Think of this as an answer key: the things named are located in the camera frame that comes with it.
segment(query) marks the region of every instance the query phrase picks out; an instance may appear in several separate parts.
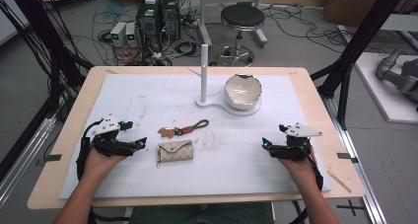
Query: human hand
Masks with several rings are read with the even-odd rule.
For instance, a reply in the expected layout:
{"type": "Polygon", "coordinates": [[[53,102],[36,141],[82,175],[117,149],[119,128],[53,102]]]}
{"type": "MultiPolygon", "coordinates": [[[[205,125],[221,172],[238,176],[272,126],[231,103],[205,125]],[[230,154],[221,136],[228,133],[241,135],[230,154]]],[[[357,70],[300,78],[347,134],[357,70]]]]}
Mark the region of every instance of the human hand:
{"type": "MultiPolygon", "coordinates": [[[[310,157],[316,162],[314,150],[312,148],[310,157]]],[[[279,161],[288,170],[289,175],[297,186],[315,183],[314,167],[307,158],[302,161],[291,161],[286,159],[279,159],[279,161]]]]}
{"type": "Polygon", "coordinates": [[[95,147],[92,147],[86,160],[83,178],[101,182],[110,173],[111,169],[125,158],[122,156],[107,157],[99,153],[95,147]]]}

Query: bowl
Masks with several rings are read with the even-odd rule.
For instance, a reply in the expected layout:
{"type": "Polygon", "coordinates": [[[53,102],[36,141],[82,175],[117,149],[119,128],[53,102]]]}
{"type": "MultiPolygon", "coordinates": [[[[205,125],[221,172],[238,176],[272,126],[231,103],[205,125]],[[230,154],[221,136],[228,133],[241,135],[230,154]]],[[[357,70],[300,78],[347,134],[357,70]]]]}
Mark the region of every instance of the bowl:
{"type": "Polygon", "coordinates": [[[227,103],[238,110],[249,110],[261,99],[261,84],[252,75],[236,74],[225,84],[227,103]]]}

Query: white paper sheet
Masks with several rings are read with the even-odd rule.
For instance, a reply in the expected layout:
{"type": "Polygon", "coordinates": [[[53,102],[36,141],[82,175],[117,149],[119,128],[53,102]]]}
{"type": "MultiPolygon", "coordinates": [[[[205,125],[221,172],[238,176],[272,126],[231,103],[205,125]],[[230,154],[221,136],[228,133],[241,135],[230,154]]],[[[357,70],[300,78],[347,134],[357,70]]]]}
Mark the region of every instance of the white paper sheet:
{"type": "MultiPolygon", "coordinates": [[[[200,78],[196,76],[108,75],[86,127],[112,113],[117,120],[133,121],[133,127],[120,132],[118,140],[148,140],[146,149],[111,171],[96,197],[297,192],[286,169],[261,148],[261,137],[284,145],[286,136],[279,131],[279,124],[306,124],[305,117],[289,77],[254,76],[262,85],[262,106],[256,114],[236,117],[195,104],[200,94],[200,78]],[[203,118],[210,121],[207,127],[179,137],[161,137],[157,132],[161,127],[186,127],[203,118]],[[193,141],[193,160],[157,168],[157,144],[180,140],[193,141]]],[[[209,75],[208,95],[219,92],[229,77],[209,75]]],[[[60,198],[67,198],[78,182],[78,153],[79,145],[60,198]]],[[[316,160],[324,176],[323,190],[330,190],[318,155],[316,160]]]]}

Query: key ring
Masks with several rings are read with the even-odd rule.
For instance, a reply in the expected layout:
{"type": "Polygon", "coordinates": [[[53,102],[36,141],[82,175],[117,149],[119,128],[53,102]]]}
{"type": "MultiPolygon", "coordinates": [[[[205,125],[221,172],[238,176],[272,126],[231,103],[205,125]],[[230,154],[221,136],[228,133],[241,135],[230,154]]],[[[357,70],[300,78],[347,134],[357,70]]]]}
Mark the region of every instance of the key ring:
{"type": "Polygon", "coordinates": [[[184,128],[175,127],[174,128],[174,134],[177,135],[177,136],[181,136],[184,133],[189,133],[189,132],[193,131],[194,129],[206,127],[207,125],[209,125],[209,120],[202,119],[202,120],[199,120],[194,125],[191,125],[191,126],[188,126],[188,127],[184,127],[184,128]]]}

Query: bag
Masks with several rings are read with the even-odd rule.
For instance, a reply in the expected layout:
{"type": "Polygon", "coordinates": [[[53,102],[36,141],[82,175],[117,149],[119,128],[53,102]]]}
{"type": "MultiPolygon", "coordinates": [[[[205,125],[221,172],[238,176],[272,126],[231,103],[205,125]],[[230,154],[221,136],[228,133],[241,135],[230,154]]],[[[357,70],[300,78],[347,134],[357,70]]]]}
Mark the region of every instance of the bag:
{"type": "Polygon", "coordinates": [[[158,163],[184,161],[193,159],[191,140],[158,144],[158,163]]]}

